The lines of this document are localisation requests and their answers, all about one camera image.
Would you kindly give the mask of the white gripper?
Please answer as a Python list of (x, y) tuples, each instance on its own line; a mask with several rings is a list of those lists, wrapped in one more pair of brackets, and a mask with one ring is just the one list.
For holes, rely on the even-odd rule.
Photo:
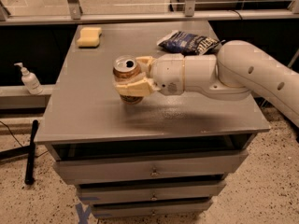
[(119, 80), (113, 82), (119, 95), (145, 97), (155, 92), (155, 85), (163, 95), (181, 95), (183, 88), (183, 62), (181, 54), (165, 54), (155, 60), (152, 56), (135, 58), (142, 72), (149, 73), (150, 77), (142, 77), (137, 81)]

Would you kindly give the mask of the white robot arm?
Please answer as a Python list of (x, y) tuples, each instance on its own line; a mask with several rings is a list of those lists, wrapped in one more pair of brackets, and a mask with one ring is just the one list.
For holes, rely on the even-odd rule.
[(115, 90), (128, 104), (156, 91), (232, 101), (254, 92), (299, 126), (299, 74), (245, 41), (229, 41), (210, 55), (121, 56), (113, 75)]

